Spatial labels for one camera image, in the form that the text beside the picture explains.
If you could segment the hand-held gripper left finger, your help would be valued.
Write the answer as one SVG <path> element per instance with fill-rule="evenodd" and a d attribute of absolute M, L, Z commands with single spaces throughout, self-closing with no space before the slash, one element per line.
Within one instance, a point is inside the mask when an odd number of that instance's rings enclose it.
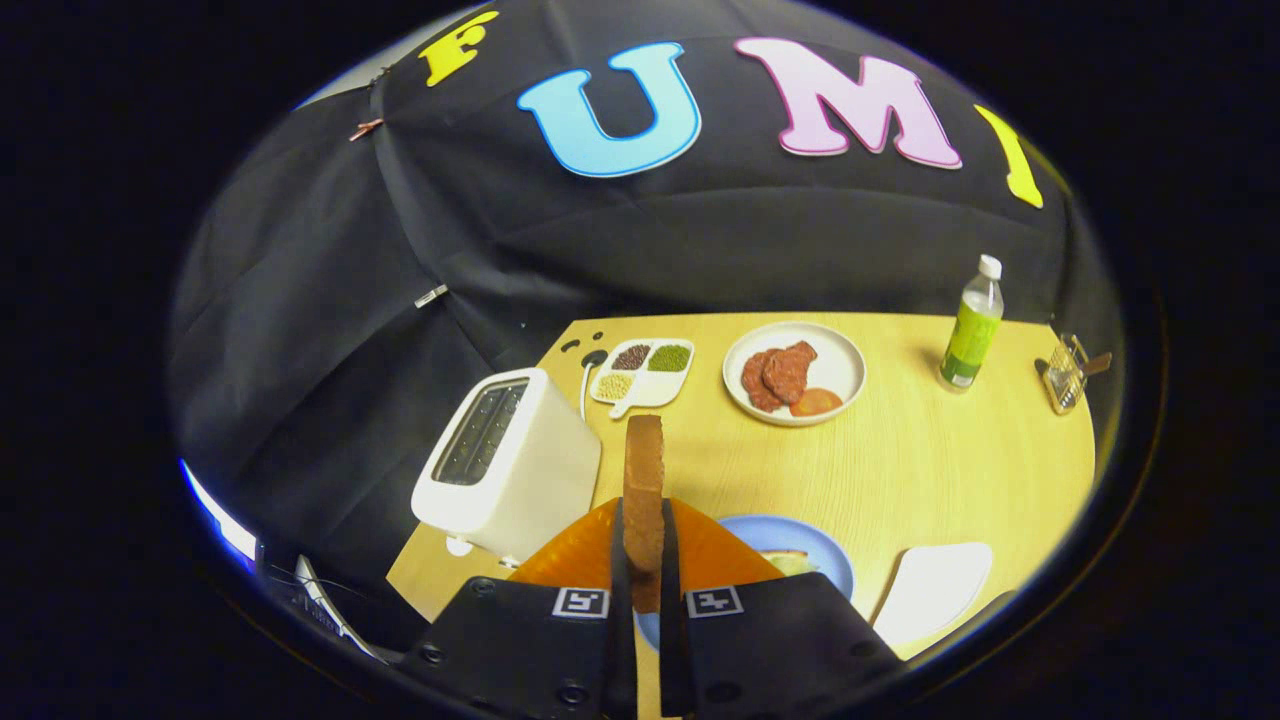
<path fill-rule="evenodd" d="M 637 659 L 623 502 L 605 587 L 471 577 L 393 667 L 471 719 L 635 719 Z"/>

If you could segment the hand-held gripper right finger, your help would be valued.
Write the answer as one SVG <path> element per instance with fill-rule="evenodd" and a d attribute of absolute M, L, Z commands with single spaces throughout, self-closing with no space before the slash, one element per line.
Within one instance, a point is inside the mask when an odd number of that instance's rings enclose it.
<path fill-rule="evenodd" d="M 668 498 L 659 612 L 660 712 L 681 719 L 861 715 L 908 669 L 819 573 L 692 580 L 699 539 L 719 524 Z"/>

